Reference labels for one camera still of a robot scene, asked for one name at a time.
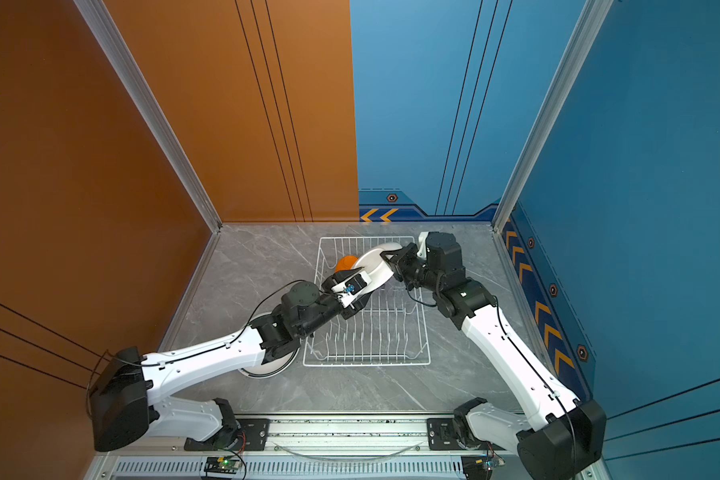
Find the black line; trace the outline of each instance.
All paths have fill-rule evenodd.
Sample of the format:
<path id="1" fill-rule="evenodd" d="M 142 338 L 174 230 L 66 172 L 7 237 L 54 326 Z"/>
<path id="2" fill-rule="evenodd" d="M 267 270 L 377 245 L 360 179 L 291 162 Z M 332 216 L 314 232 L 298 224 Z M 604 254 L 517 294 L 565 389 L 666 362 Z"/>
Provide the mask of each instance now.
<path id="1" fill-rule="evenodd" d="M 494 14 L 490 17 L 490 25 L 488 26 L 488 36 L 485 38 L 485 46 L 483 47 L 483 56 L 480 58 L 480 68 L 478 69 L 478 79 L 474 81 L 474 90 L 472 90 L 472 99 L 469 101 L 469 110 L 467 111 L 467 121 L 464 122 L 464 131 L 461 132 L 461 143 L 458 146 L 458 153 L 456 154 L 456 165 L 454 165 L 454 175 L 451 177 L 451 186 L 448 188 L 448 196 L 445 197 L 445 207 L 443 209 L 443 215 L 446 215 L 448 210 L 448 202 L 451 199 L 451 191 L 454 188 L 454 178 L 456 178 L 456 171 L 458 170 L 458 158 L 461 157 L 461 149 L 464 146 L 464 137 L 467 134 L 467 127 L 469 127 L 469 118 L 472 115 L 472 104 L 474 103 L 474 94 L 478 91 L 478 84 L 480 83 L 480 72 L 483 71 L 483 62 L 485 60 L 485 52 L 488 50 L 488 41 L 490 40 L 490 33 L 494 29 L 494 19 L 496 19 L 496 8 L 499 6 L 499 1 L 496 0 L 494 5 Z"/>
<path id="2" fill-rule="evenodd" d="M 277 118 L 280 120 L 280 130 L 282 131 L 282 142 L 286 144 L 286 154 L 288 154 L 288 165 L 291 166 L 291 176 L 293 176 L 293 187 L 296 188 L 296 198 L 298 199 L 298 209 L 302 212 L 302 221 L 306 222 L 304 217 L 304 206 L 302 206 L 302 196 L 298 192 L 298 184 L 296 183 L 296 172 L 293 169 L 291 161 L 291 150 L 288 148 L 288 139 L 286 138 L 286 128 L 282 126 L 282 117 L 280 116 L 280 107 L 277 103 L 277 94 L 275 93 L 275 84 L 272 82 L 272 74 L 269 72 L 269 62 L 266 60 L 266 52 L 264 50 L 264 41 L 262 40 L 262 32 L 259 30 L 259 20 L 256 18 L 256 9 L 251 2 L 251 10 L 253 10 L 253 21 L 256 23 L 256 31 L 259 33 L 259 44 L 262 46 L 262 54 L 264 55 L 264 65 L 266 66 L 266 74 L 269 77 L 269 87 L 272 89 L 272 99 L 275 101 L 275 110 L 277 110 Z"/>
<path id="3" fill-rule="evenodd" d="M 248 47 L 248 55 L 251 58 L 251 66 L 253 66 L 253 75 L 256 77 L 256 84 L 259 85 L 259 95 L 262 97 L 262 106 L 264 107 L 264 115 L 266 115 L 266 122 L 269 125 L 269 133 L 272 135 L 272 144 L 275 146 L 275 154 L 277 154 L 277 161 L 280 163 L 280 173 L 282 173 L 282 182 L 286 185 L 286 193 L 288 194 L 288 202 L 291 205 L 291 213 L 293 214 L 293 221 L 298 222 L 296 219 L 296 210 L 293 208 L 293 200 L 291 200 L 291 192 L 288 189 L 288 181 L 286 181 L 286 171 L 282 168 L 282 160 L 280 159 L 280 152 L 277 149 L 277 142 L 275 142 L 275 131 L 272 129 L 272 122 L 269 121 L 269 113 L 266 110 L 266 102 L 264 101 L 264 92 L 262 92 L 262 85 L 259 82 L 259 74 L 256 72 L 256 64 L 253 63 L 253 53 L 251 53 L 251 45 L 248 43 L 248 35 L 246 34 L 246 27 L 242 24 L 242 15 L 240 14 L 240 5 L 235 0 L 235 7 L 237 8 L 237 16 L 240 17 L 240 28 L 242 28 L 242 36 L 246 39 L 246 46 Z"/>
<path id="4" fill-rule="evenodd" d="M 692 392 L 693 390 L 698 390 L 698 389 L 700 389 L 700 388 L 702 388 L 702 387 L 709 386 L 709 385 L 711 385 L 711 384 L 713 384 L 713 383 L 718 383 L 718 382 L 720 382 L 720 378 L 719 378 L 719 379 L 711 380 L 710 382 L 707 382 L 707 383 L 702 383 L 701 385 L 695 386 L 695 387 L 693 387 L 693 388 L 691 388 L 691 389 L 683 390 L 683 391 L 678 392 L 678 393 L 676 393 L 676 394 L 674 394 L 674 395 L 666 396 L 666 397 L 664 397 L 664 398 L 659 398 L 658 400 L 654 400 L 654 401 L 652 401 L 651 403 L 646 403 L 645 405 L 632 408 L 631 410 L 627 410 L 626 412 L 618 413 L 618 414 L 616 414 L 616 415 L 614 415 L 614 416 L 612 416 L 612 417 L 608 417 L 608 419 L 609 419 L 609 420 L 612 420 L 612 419 L 614 419 L 614 418 L 616 418 L 616 417 L 621 417 L 622 415 L 626 415 L 627 413 L 632 413 L 632 412 L 634 412 L 635 410 L 640 410 L 641 408 L 646 408 L 646 407 L 648 407 L 648 406 L 655 405 L 655 404 L 657 404 L 657 403 L 659 403 L 659 402 L 663 402 L 664 400 L 669 400 L 670 398 L 675 398 L 676 396 L 681 396 L 681 395 L 683 395 L 683 394 L 685 394 L 685 393 Z"/>
<path id="5" fill-rule="evenodd" d="M 451 214 L 456 211 L 456 203 L 458 202 L 458 196 L 461 193 L 461 184 L 464 182 L 464 174 L 467 173 L 467 164 L 469 164 L 469 156 L 472 153 L 472 145 L 474 145 L 474 138 L 478 134 L 478 127 L 480 126 L 480 117 L 483 114 L 483 107 L 485 106 L 485 98 L 488 96 L 488 88 L 490 87 L 490 80 L 494 76 L 494 68 L 496 68 L 496 59 L 499 57 L 499 50 L 501 50 L 501 40 L 504 38 L 504 30 L 507 29 L 507 20 L 509 20 L 509 12 L 512 11 L 512 1 L 509 2 L 509 9 L 507 10 L 507 17 L 504 19 L 504 27 L 501 29 L 501 36 L 499 37 L 499 45 L 496 47 L 496 55 L 494 55 L 494 64 L 490 67 L 490 75 L 488 76 L 488 84 L 485 86 L 485 93 L 483 94 L 483 103 L 480 105 L 480 113 L 478 113 L 478 121 L 474 124 L 474 132 L 472 133 L 472 141 L 469 144 L 469 151 L 467 152 L 467 159 L 464 161 L 464 169 L 461 171 L 461 180 L 458 182 L 458 191 L 456 192 L 456 198 L 454 199 L 454 207 L 451 210 Z"/>
<path id="6" fill-rule="evenodd" d="M 86 367 L 85 365 L 81 365 L 81 364 L 77 363 L 77 362 L 74 361 L 74 360 L 69 360 L 69 359 L 68 359 L 67 357 L 65 357 L 65 356 L 61 356 L 61 355 L 59 355 L 59 354 L 56 353 L 56 352 L 52 352 L 52 351 L 50 351 L 50 350 L 48 350 L 48 349 L 46 349 L 46 348 L 43 348 L 42 346 L 39 346 L 37 343 L 32 343 L 32 342 L 30 342 L 29 340 L 23 339 L 23 338 L 21 338 L 19 335 L 15 335 L 15 334 L 13 334 L 13 333 L 11 333 L 11 332 L 9 332 L 9 331 L 7 331 L 7 330 L 3 330 L 3 329 L 1 329 L 1 328 L 0 328 L 0 331 L 1 331 L 2 333 L 5 333 L 6 335 L 12 336 L 12 337 L 15 338 L 15 339 L 21 340 L 22 342 L 29 343 L 30 345 L 32 345 L 32 346 L 34 346 L 34 347 L 37 347 L 37 348 L 39 348 L 40 350 L 43 350 L 44 352 L 48 352 L 49 354 L 51 354 L 51 355 L 53 355 L 53 356 L 57 356 L 57 357 L 59 357 L 59 358 L 62 359 L 62 360 L 67 360 L 69 363 L 73 363 L 73 364 L 77 365 L 78 367 L 80 367 L 81 369 L 86 369 L 86 370 L 89 371 L 89 372 L 93 372 L 93 371 L 94 371 L 94 370 L 92 370 L 92 369 L 89 369 L 89 368 Z"/>
<path id="7" fill-rule="evenodd" d="M 454 142 L 454 133 L 456 132 L 456 120 L 458 120 L 458 111 L 461 108 L 461 97 L 464 96 L 464 85 L 467 83 L 467 72 L 469 72 L 469 61 L 472 58 L 472 47 L 474 47 L 474 37 L 478 34 L 478 24 L 480 23 L 480 12 L 483 10 L 483 0 L 480 0 L 480 8 L 478 8 L 478 19 L 474 22 L 474 33 L 472 34 L 472 43 L 469 45 L 469 55 L 467 56 L 467 67 L 464 69 L 464 80 L 461 81 L 461 93 L 458 96 L 458 105 L 456 105 L 456 117 L 454 118 L 454 127 L 451 130 L 451 141 L 448 142 L 448 153 L 445 154 L 445 166 L 443 167 L 443 178 L 440 180 L 440 191 L 438 192 L 438 202 L 434 206 L 434 214 L 438 214 L 440 208 L 440 196 L 443 193 L 443 184 L 445 184 L 445 172 L 448 171 L 448 157 L 451 156 L 451 145 Z"/>
<path id="8" fill-rule="evenodd" d="M 55 379 L 57 379 L 57 380 L 61 380 L 62 382 L 69 383 L 70 385 L 74 385 L 74 386 L 76 386 L 76 387 L 79 387 L 79 388 L 85 390 L 85 387 L 84 387 L 84 386 L 82 386 L 82 385 L 77 385 L 77 383 L 75 383 L 75 382 L 70 382 L 69 380 L 66 380 L 66 379 L 62 379 L 61 377 L 56 376 L 56 375 L 54 375 L 53 373 L 44 372 L 43 370 L 36 369 L 36 368 L 34 368 L 33 366 L 27 365 L 26 363 L 22 363 L 22 362 L 19 362 L 19 361 L 17 361 L 17 360 L 9 359 L 8 357 L 2 356 L 1 354 L 0 354 L 0 358 L 3 359 L 3 360 L 8 360 L 9 362 L 16 363 L 17 365 L 25 366 L 25 367 L 27 367 L 29 370 L 35 370 L 36 372 L 40 372 L 40 373 L 42 373 L 42 374 L 44 374 L 44 375 L 48 375 L 49 377 L 55 378 Z"/>
<path id="9" fill-rule="evenodd" d="M 720 413 L 720 408 L 718 408 L 717 410 L 711 410 L 711 411 L 706 412 L 706 413 L 700 413 L 699 415 L 694 415 L 694 416 L 690 416 L 690 417 L 685 417 L 685 418 L 681 418 L 681 419 L 679 419 L 679 420 L 672 420 L 672 422 L 662 423 L 661 425 L 657 425 L 657 426 L 655 426 L 655 427 L 643 428 L 642 430 L 638 430 L 637 432 L 625 433 L 624 435 L 619 435 L 619 436 L 617 436 L 617 437 L 608 438 L 608 439 L 604 440 L 604 442 L 610 442 L 611 440 L 617 440 L 618 438 L 624 438 L 624 437 L 636 435 L 636 434 L 638 434 L 638 433 L 647 432 L 647 431 L 649 431 L 649 430 L 654 430 L 654 429 L 656 429 L 656 428 L 661 428 L 661 427 L 666 427 L 666 426 L 674 425 L 674 424 L 676 424 L 676 423 L 681 423 L 681 422 L 684 422 L 684 421 L 686 421 L 686 420 L 693 420 L 694 418 L 700 418 L 700 417 L 708 416 L 708 415 L 711 415 L 711 414 L 713 414 L 713 413 Z"/>
<path id="10" fill-rule="evenodd" d="M 275 40 L 275 29 L 272 26 L 272 17 L 269 15 L 269 3 L 264 0 L 266 5 L 266 16 L 269 19 L 269 29 L 272 31 L 272 42 L 275 44 L 275 56 L 277 56 L 277 65 L 280 68 L 280 79 L 282 80 L 282 90 L 286 93 L 286 106 L 288 107 L 288 116 L 291 119 L 291 131 L 293 132 L 293 141 L 296 144 L 296 158 L 298 159 L 298 168 L 302 171 L 302 181 L 304 182 L 304 194 L 307 197 L 307 207 L 309 208 L 309 218 L 315 221 L 312 215 L 312 204 L 309 201 L 309 190 L 307 189 L 307 178 L 304 177 L 304 167 L 302 166 L 302 154 L 298 151 L 298 139 L 296 138 L 296 126 L 293 124 L 293 114 L 291 113 L 291 103 L 288 101 L 288 90 L 286 89 L 286 78 L 282 74 L 282 65 L 280 64 L 280 53 L 277 51 L 277 40 Z"/>
<path id="11" fill-rule="evenodd" d="M 622 455 L 622 456 L 618 456 L 618 457 L 604 458 L 604 460 L 607 462 L 609 460 L 618 460 L 619 458 L 636 457 L 636 456 L 645 455 L 648 453 L 665 452 L 666 450 L 674 450 L 675 448 L 692 447 L 692 446 L 703 445 L 705 443 L 712 443 L 712 442 L 720 442 L 720 437 L 710 438 L 709 440 L 701 440 L 700 442 L 684 443 L 682 445 L 675 445 L 673 447 L 657 448 L 655 450 L 649 450 L 647 452 L 638 452 L 638 453 L 631 453 L 629 455 Z"/>
<path id="12" fill-rule="evenodd" d="M 67 337 L 64 336 L 64 335 L 61 335 L 60 333 L 55 332 L 55 331 L 49 329 L 48 327 L 46 327 L 45 325 L 43 325 L 43 324 L 40 323 L 40 322 L 35 322 L 34 320 L 32 320 L 31 318 L 29 318 L 28 316 L 22 315 L 21 313 L 19 313 L 19 312 L 17 312 L 16 310 L 10 308 L 9 306 L 6 306 L 6 305 L 4 305 L 4 304 L 2 304 L 2 303 L 0 303 L 0 306 L 3 307 L 4 309 L 6 309 L 7 311 L 15 314 L 15 315 L 19 315 L 21 318 L 23 318 L 23 319 L 26 320 L 26 321 L 31 322 L 31 323 L 34 323 L 34 324 L 37 325 L 39 328 L 41 328 L 41 329 L 43 329 L 43 330 L 47 330 L 48 332 L 51 332 L 51 333 L 53 333 L 54 335 L 56 335 L 56 336 L 58 336 L 58 337 L 60 337 L 60 338 L 63 338 L 64 340 L 67 340 L 69 343 L 73 343 L 73 344 L 77 345 L 79 348 L 81 348 L 81 349 L 83 349 L 83 350 L 85 350 L 85 351 L 87 351 L 87 352 L 91 352 L 91 353 L 93 353 L 93 354 L 96 355 L 96 356 L 99 356 L 99 354 L 96 353 L 95 351 L 93 351 L 93 350 L 91 350 L 91 349 L 85 348 L 84 346 L 82 346 L 82 345 L 79 344 L 78 342 L 76 342 L 76 341 L 74 341 L 74 340 L 71 340 L 71 339 L 67 338 Z"/>

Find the aluminum frame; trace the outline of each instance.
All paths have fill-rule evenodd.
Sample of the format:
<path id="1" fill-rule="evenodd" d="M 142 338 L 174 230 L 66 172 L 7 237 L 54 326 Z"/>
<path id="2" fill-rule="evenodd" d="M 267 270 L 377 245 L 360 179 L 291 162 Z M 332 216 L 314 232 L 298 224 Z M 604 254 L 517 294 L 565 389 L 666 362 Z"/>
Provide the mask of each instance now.
<path id="1" fill-rule="evenodd" d="M 576 22 L 574 33 L 571 34 L 563 57 L 557 65 L 557 71 L 552 77 L 547 96 L 544 97 L 534 126 L 528 134 L 525 146 L 520 152 L 518 162 L 514 166 L 504 194 L 501 196 L 501 201 L 491 222 L 495 231 L 501 231 L 515 203 L 520 198 L 520 192 L 536 165 L 541 149 L 544 148 L 544 143 L 557 120 L 557 115 L 560 114 L 560 110 L 568 98 L 568 93 L 576 82 L 581 66 L 592 48 L 612 3 L 613 0 L 586 0 L 579 20 Z"/>
<path id="2" fill-rule="evenodd" d="M 292 462 L 297 459 L 296 456 L 285 452 L 283 449 L 276 449 L 278 446 L 285 446 L 299 453 L 312 456 L 382 456 L 399 451 L 405 446 L 411 446 L 416 443 L 418 438 L 426 441 L 426 421 L 427 418 L 440 417 L 452 418 L 450 414 L 404 414 L 404 413 L 356 413 L 351 415 L 323 414 L 320 412 L 293 414 L 293 415 L 242 415 L 240 418 L 269 418 L 272 423 L 269 428 L 269 437 L 263 452 L 246 452 L 244 459 L 246 462 L 276 462 L 281 459 L 284 462 Z M 361 421 L 362 427 L 357 428 L 358 420 Z M 332 433 L 347 435 L 348 428 L 355 430 L 367 430 L 367 435 L 354 435 L 346 437 L 343 445 L 336 443 L 340 436 L 334 436 Z M 394 434 L 401 434 L 395 443 Z M 153 437 L 142 438 L 137 442 L 109 452 L 106 454 L 98 454 L 94 457 L 84 480 L 107 480 L 108 478 L 117 478 L 116 468 L 119 463 L 125 461 L 143 461 L 145 458 L 158 461 L 170 460 L 191 460 L 193 458 L 203 458 L 205 456 L 218 456 L 219 452 L 185 452 L 182 449 L 184 438 L 181 437 Z M 520 460 L 512 452 L 505 450 L 497 450 L 497 454 L 507 461 L 507 466 L 499 467 L 494 478 L 515 478 L 518 470 L 523 471 Z M 462 455 L 468 455 L 469 452 L 462 450 L 450 450 L 436 452 L 426 448 L 416 451 L 415 448 L 409 449 L 401 453 L 399 456 L 393 457 L 393 461 L 410 461 L 410 462 L 429 462 L 437 461 L 440 457 L 460 458 Z M 146 478 L 164 478 L 160 472 L 155 472 L 154 476 L 147 475 Z M 303 475 L 288 475 L 289 478 L 303 477 Z M 330 478 L 357 478 L 357 474 L 353 475 L 349 472 L 334 472 Z M 399 477 L 399 475 L 385 475 L 384 478 Z M 257 475 L 248 475 L 248 478 L 254 480 L 259 478 Z M 434 478 L 454 478 L 451 474 L 443 473 L 442 476 L 436 475 Z M 602 460 L 599 460 L 592 466 L 587 467 L 581 474 L 576 476 L 576 480 L 610 480 L 608 471 Z"/>
<path id="3" fill-rule="evenodd" d="M 112 68 L 123 82 L 131 100 L 139 109 L 146 125 L 152 131 L 155 140 L 163 149 L 186 192 L 192 198 L 202 219 L 211 231 L 218 231 L 222 225 L 221 218 L 103 0 L 74 0 L 74 2 L 99 46 L 104 50 Z"/>

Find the dish rack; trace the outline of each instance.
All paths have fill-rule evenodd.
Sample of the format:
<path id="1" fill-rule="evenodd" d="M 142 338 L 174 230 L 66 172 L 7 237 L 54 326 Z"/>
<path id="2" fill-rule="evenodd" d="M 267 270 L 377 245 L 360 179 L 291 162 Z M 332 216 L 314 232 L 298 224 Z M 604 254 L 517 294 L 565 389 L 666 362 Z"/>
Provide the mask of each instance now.
<path id="1" fill-rule="evenodd" d="M 332 275 L 346 255 L 359 258 L 374 246 L 413 241 L 412 236 L 324 236 L 318 245 L 315 283 Z M 411 295 L 423 301 L 421 289 Z M 431 361 L 424 307 L 394 278 L 376 289 L 354 317 L 337 316 L 307 338 L 303 348 L 305 366 L 412 366 Z"/>

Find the orange ball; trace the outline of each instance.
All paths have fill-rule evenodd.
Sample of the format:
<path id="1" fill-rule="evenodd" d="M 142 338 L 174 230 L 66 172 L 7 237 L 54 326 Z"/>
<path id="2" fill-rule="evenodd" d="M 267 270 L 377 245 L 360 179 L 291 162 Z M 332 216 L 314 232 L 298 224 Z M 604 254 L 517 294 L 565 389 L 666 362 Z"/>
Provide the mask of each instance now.
<path id="1" fill-rule="evenodd" d="M 336 269 L 334 270 L 334 273 L 340 270 L 352 270 L 352 265 L 354 265 L 356 261 L 358 261 L 358 258 L 356 256 L 346 255 L 344 258 L 342 258 L 336 263 Z"/>

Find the gray marble surface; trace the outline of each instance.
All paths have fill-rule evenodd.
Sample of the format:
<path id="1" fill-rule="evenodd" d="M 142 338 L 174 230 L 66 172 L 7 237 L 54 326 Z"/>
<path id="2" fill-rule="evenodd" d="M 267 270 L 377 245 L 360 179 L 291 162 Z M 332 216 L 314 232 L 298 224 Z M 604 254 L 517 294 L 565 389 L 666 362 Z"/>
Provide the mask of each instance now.
<path id="1" fill-rule="evenodd" d="M 171 348 L 238 330 L 261 298 L 297 279 L 314 281 L 323 236 L 413 236 L 449 232 L 461 244 L 468 274 L 500 301 L 509 322 L 528 342 L 526 322 L 509 290 L 487 224 L 244 224 L 225 225 L 189 311 Z M 271 310 L 281 294 L 265 302 Z M 431 363 L 427 366 L 321 368 L 302 364 L 302 352 L 284 372 L 251 379 L 230 372 L 178 394 L 227 398 L 236 412 L 450 412 L 476 396 L 519 410 L 517 400 L 485 356 L 450 320 L 426 308 Z"/>

